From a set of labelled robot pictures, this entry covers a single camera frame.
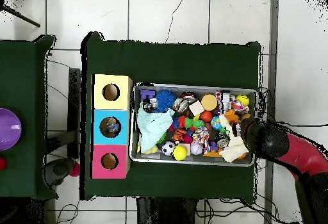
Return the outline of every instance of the green table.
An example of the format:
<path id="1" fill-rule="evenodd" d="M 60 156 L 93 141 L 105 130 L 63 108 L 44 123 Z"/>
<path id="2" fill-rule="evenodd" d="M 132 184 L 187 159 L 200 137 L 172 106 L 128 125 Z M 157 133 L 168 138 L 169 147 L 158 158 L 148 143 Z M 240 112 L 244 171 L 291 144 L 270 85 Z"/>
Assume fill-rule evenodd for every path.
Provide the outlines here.
<path id="1" fill-rule="evenodd" d="M 84 53 L 82 88 L 86 105 L 85 175 L 80 177 L 81 198 L 91 196 L 161 196 L 188 198 L 244 198 L 253 201 L 254 167 L 194 166 L 131 162 L 126 179 L 90 179 L 91 75 L 129 76 L 134 83 L 185 84 L 258 89 L 260 45 L 150 44 L 103 41 L 89 33 Z"/>
<path id="2" fill-rule="evenodd" d="M 13 111 L 22 124 L 17 144 L 0 151 L 7 160 L 0 172 L 0 196 L 55 198 L 42 178 L 45 156 L 45 54 L 54 37 L 34 42 L 0 40 L 0 108 Z"/>

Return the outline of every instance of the light blue cloth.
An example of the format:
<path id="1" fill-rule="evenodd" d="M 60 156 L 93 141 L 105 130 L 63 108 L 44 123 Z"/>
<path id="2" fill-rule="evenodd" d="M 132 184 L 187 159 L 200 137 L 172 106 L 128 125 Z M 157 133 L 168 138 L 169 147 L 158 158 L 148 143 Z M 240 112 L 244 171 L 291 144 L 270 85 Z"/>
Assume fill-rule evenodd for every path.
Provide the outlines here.
<path id="1" fill-rule="evenodd" d="M 158 140 L 171 126 L 174 110 L 168 109 L 164 113 L 147 113 L 140 104 L 136 122 L 140 129 L 140 148 L 141 153 L 153 148 Z"/>

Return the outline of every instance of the purple bowl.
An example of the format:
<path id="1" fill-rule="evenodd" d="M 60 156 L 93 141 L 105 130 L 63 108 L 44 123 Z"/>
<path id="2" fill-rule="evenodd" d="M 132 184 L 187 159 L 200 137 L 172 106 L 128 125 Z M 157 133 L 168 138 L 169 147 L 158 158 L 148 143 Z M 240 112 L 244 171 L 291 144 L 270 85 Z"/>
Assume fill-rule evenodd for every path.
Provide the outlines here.
<path id="1" fill-rule="evenodd" d="M 12 148 L 21 136 L 22 126 L 10 110 L 0 108 L 0 150 Z"/>

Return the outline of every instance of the yellow cube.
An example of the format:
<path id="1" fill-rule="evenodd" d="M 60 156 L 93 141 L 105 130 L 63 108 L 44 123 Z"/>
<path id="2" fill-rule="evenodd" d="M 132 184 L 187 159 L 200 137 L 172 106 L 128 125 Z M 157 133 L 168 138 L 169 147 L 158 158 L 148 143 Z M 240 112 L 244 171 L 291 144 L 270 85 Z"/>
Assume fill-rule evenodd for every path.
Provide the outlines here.
<path id="1" fill-rule="evenodd" d="M 95 109 L 129 110 L 131 88 L 128 76 L 94 74 Z"/>

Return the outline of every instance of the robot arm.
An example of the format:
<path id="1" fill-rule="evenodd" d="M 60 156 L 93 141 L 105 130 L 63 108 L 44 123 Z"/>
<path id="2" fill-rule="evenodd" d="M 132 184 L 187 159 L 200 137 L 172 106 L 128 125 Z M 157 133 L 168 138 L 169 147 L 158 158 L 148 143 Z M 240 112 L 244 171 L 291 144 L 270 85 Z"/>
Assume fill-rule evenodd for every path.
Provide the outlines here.
<path id="1" fill-rule="evenodd" d="M 273 122 L 248 118 L 241 128 L 251 152 L 285 166 L 293 174 L 304 224 L 328 224 L 328 160 L 324 155 Z"/>

